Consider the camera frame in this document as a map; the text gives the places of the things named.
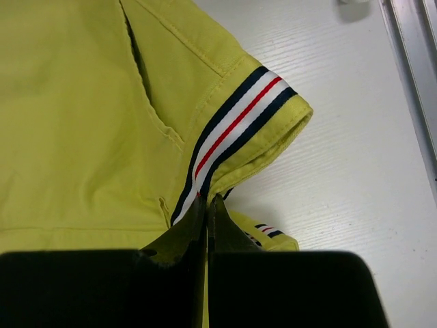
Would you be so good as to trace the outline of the yellow trousers with striped trim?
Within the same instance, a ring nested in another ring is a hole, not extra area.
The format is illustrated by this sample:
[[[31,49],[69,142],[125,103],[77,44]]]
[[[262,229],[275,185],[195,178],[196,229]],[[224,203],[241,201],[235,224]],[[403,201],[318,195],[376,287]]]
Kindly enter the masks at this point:
[[[142,249],[271,164],[309,104],[192,1],[1,2],[1,255]],[[296,251],[228,212],[264,251]]]

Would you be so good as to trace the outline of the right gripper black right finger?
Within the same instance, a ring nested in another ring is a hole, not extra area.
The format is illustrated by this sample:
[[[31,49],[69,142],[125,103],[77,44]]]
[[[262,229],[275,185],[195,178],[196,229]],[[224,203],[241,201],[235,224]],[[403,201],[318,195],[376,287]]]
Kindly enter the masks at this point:
[[[373,276],[345,251],[264,251],[218,195],[208,209],[211,327],[386,327]]]

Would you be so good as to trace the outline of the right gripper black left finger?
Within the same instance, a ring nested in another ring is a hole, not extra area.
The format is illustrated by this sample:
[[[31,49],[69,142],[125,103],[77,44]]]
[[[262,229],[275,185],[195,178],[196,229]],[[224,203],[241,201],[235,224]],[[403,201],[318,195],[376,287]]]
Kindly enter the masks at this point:
[[[1,255],[2,327],[199,327],[206,203],[142,249]]]

